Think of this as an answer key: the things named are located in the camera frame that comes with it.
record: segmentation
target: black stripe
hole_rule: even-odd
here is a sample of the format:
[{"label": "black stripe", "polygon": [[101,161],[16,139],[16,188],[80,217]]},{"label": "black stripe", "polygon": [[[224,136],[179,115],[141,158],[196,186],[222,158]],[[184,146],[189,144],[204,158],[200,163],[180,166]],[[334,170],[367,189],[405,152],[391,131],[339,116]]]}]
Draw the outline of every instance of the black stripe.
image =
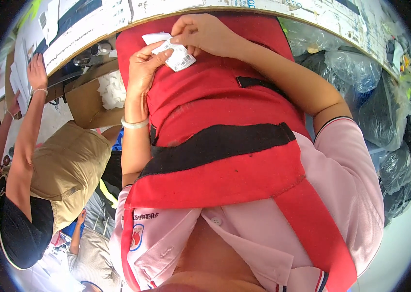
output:
[{"label": "black stripe", "polygon": [[276,85],[268,81],[260,80],[260,79],[256,79],[252,77],[243,77],[243,76],[238,76],[236,78],[236,81],[241,88],[248,88],[249,86],[259,85],[259,86],[266,87],[270,90],[273,90],[279,95],[283,96],[286,100],[289,100],[288,96],[283,92],[283,90],[279,89]]},{"label": "black stripe", "polygon": [[296,140],[285,124],[214,125],[175,147],[162,147],[139,175],[192,169],[228,157],[263,151]]},{"label": "black stripe", "polygon": [[341,116],[339,116],[339,117],[335,117],[335,118],[333,118],[333,119],[328,120],[328,121],[325,122],[325,124],[321,127],[321,129],[319,130],[319,132],[317,132],[317,134],[316,134],[316,136],[315,136],[315,139],[314,139],[314,142],[316,141],[317,137],[319,137],[319,133],[321,132],[321,130],[322,130],[328,123],[330,123],[330,122],[333,121],[333,120],[337,120],[337,119],[339,119],[339,118],[348,118],[348,119],[354,121],[353,118],[350,118],[350,117],[348,117],[348,116],[346,116],[346,115],[341,115]]},{"label": "black stripe", "polygon": [[324,278],[322,279],[321,287],[319,288],[319,291],[317,291],[317,292],[322,292],[324,290],[325,284],[327,283],[328,279],[329,279],[329,273],[324,272]]}]

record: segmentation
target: metal object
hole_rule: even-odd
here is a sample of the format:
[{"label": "metal object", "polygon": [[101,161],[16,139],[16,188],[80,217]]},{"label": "metal object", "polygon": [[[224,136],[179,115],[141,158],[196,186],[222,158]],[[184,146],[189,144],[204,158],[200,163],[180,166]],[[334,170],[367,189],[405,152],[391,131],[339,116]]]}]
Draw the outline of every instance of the metal object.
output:
[{"label": "metal object", "polygon": [[91,55],[106,55],[112,50],[111,44],[97,43],[90,48]]},{"label": "metal object", "polygon": [[74,66],[86,66],[91,59],[91,54],[90,51],[85,50],[79,55],[75,56],[74,59],[72,60],[72,63]]}]

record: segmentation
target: shirt logo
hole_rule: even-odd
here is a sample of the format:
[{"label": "shirt logo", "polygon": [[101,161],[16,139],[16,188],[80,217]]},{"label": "shirt logo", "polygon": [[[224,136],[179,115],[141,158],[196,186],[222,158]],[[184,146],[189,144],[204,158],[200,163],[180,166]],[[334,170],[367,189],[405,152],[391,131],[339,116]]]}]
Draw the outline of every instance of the shirt logo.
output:
[{"label": "shirt logo", "polygon": [[140,247],[142,243],[142,235],[144,233],[144,225],[136,224],[132,227],[132,239],[131,239],[131,247],[129,251],[135,251]]}]

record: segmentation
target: wrist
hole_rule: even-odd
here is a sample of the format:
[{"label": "wrist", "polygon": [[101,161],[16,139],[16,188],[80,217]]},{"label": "wrist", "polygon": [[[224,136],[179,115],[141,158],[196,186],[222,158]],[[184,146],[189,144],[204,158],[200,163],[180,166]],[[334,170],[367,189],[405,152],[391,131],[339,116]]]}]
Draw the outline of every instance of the wrist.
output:
[{"label": "wrist", "polygon": [[128,123],[140,123],[149,118],[146,98],[142,95],[127,95],[124,103],[124,118]]},{"label": "wrist", "polygon": [[250,62],[250,57],[255,54],[256,47],[260,47],[260,45],[255,44],[241,36],[236,42],[234,42],[234,44],[233,58],[245,63]]}]

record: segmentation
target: brown cardboard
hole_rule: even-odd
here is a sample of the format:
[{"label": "brown cardboard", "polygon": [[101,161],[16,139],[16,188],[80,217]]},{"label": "brown cardboard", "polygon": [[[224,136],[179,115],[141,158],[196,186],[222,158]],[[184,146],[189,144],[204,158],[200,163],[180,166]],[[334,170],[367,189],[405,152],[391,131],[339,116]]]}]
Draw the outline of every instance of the brown cardboard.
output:
[{"label": "brown cardboard", "polygon": [[84,75],[76,79],[73,83],[73,88],[79,87],[93,79],[96,79],[100,76],[103,76],[105,74],[114,72],[116,70],[119,70],[120,67],[118,66],[118,60],[113,60],[111,62],[105,63],[102,66],[99,66],[97,68],[91,69],[87,71]]},{"label": "brown cardboard", "polygon": [[98,77],[118,70],[118,61],[106,63],[69,83],[65,88],[66,101],[74,121],[84,129],[121,125],[124,108],[106,110],[102,104],[102,96]]}]

